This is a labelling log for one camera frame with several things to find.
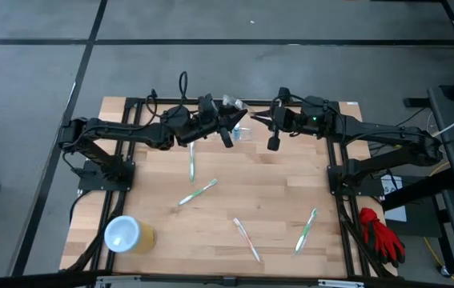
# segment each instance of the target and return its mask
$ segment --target red glove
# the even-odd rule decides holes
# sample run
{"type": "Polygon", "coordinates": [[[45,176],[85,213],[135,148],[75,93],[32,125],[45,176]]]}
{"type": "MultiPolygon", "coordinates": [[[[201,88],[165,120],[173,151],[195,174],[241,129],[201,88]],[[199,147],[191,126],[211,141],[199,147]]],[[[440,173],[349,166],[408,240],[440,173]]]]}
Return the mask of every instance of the red glove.
{"type": "Polygon", "coordinates": [[[399,263],[404,263],[404,244],[380,222],[372,209],[362,208],[360,222],[364,227],[364,241],[383,264],[390,262],[397,268],[399,263]]]}

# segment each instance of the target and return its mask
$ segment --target concrete floor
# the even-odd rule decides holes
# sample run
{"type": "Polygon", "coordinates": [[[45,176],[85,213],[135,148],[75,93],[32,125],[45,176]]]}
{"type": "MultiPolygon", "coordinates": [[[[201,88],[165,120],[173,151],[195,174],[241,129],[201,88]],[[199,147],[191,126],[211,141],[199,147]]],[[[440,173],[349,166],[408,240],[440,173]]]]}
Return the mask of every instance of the concrete floor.
{"type": "MultiPolygon", "coordinates": [[[[98,4],[0,1],[0,38],[87,38],[98,4]]],[[[107,5],[98,38],[451,39],[454,31],[435,3],[116,0],[107,5]]],[[[7,274],[83,51],[84,46],[0,46],[0,276],[7,274]]],[[[182,70],[189,74],[190,97],[269,99],[287,86],[298,95],[357,101],[365,121],[395,124],[415,112],[401,105],[402,98],[424,97],[430,86],[454,82],[454,49],[96,46],[74,116],[96,116],[104,96],[144,97],[155,88],[177,97],[182,70]]],[[[425,127],[428,113],[409,124],[425,127]]],[[[400,171],[429,172],[408,166],[400,171]]],[[[77,183],[58,165],[27,274],[58,269],[77,183]]],[[[438,275],[421,238],[401,239],[407,246],[401,276],[453,283],[438,275]]]]}

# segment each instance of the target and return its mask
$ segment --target wooden table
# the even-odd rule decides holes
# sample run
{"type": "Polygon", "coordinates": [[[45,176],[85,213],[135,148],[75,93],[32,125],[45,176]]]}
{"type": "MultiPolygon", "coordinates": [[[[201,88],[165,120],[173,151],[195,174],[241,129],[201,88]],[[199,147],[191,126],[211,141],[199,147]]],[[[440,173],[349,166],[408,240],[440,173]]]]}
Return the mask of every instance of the wooden table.
{"type": "MultiPolygon", "coordinates": [[[[125,98],[106,97],[99,117],[120,122],[125,98]]],[[[171,106],[159,105],[159,113],[171,106]]],[[[343,114],[358,119],[356,102],[341,102],[343,114]]],[[[142,122],[150,114],[142,111],[142,122]]],[[[280,135],[278,152],[267,149],[270,132],[249,117],[251,140],[224,147],[219,136],[195,143],[195,181],[189,180],[189,148],[152,150],[138,143],[135,183],[127,194],[125,215],[155,228],[157,243],[146,255],[116,254],[114,272],[345,278],[346,268],[335,199],[327,184],[326,140],[280,135]],[[213,178],[218,184],[176,210],[177,203],[213,178]],[[294,247],[313,208],[317,217],[301,255],[294,247]],[[244,225],[263,263],[259,264],[232,219],[244,225]]],[[[97,143],[113,154],[115,141],[97,143]]],[[[348,146],[350,158],[370,157],[366,142],[348,146]]],[[[337,151],[337,161],[341,159],[337,151]]],[[[73,264],[97,232],[104,192],[95,191],[75,207],[61,268],[73,264]]],[[[372,208],[384,222],[380,205],[358,197],[359,208],[372,208]]],[[[360,273],[356,244],[352,255],[360,273]]],[[[106,247],[99,268],[105,266],[106,247]]],[[[387,266],[396,273],[393,267],[387,266]]]]}

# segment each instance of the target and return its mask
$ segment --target paper cup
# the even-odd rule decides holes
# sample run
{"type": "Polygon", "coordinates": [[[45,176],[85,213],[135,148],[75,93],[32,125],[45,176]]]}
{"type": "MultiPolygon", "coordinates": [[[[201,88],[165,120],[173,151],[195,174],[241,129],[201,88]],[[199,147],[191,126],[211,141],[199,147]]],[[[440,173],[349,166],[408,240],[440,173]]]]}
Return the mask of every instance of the paper cup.
{"type": "Polygon", "coordinates": [[[154,248],[155,232],[131,216],[119,216],[107,225],[104,242],[115,253],[145,254],[154,248]]]}

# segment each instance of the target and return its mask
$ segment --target toothbrush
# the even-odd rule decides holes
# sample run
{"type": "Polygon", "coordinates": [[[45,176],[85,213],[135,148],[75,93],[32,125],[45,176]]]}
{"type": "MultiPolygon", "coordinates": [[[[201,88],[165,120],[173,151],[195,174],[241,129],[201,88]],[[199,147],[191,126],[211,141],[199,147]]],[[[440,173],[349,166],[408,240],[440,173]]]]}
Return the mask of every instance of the toothbrush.
{"type": "Polygon", "coordinates": [[[179,206],[181,206],[182,204],[188,202],[189,200],[193,199],[194,197],[200,195],[202,192],[204,192],[205,190],[209,189],[210,187],[213,187],[214,185],[216,185],[217,182],[218,182],[218,179],[216,179],[216,178],[212,179],[212,181],[209,182],[209,185],[205,186],[202,189],[196,190],[193,194],[191,194],[191,195],[185,197],[184,199],[182,199],[179,202],[179,206]]]}
{"type": "Polygon", "coordinates": [[[248,234],[246,233],[243,225],[241,224],[241,222],[237,218],[234,218],[234,223],[237,226],[237,230],[239,230],[239,232],[241,233],[243,238],[246,240],[246,242],[248,242],[248,245],[250,246],[251,252],[253,253],[253,256],[255,256],[255,260],[257,260],[257,262],[260,263],[259,254],[257,254],[257,250],[255,250],[253,244],[251,244],[250,238],[248,237],[248,234]]]}
{"type": "Polygon", "coordinates": [[[307,242],[308,232],[310,232],[310,227],[312,226],[312,222],[314,221],[315,214],[316,214],[316,212],[315,212],[315,208],[314,208],[314,210],[310,214],[310,218],[308,219],[307,224],[303,228],[303,232],[301,233],[301,236],[299,236],[298,243],[296,243],[296,247],[294,249],[294,254],[298,254],[305,246],[305,242],[307,242]]]}
{"type": "Polygon", "coordinates": [[[195,142],[191,143],[191,148],[190,148],[189,179],[192,182],[195,180],[195,142]]]}

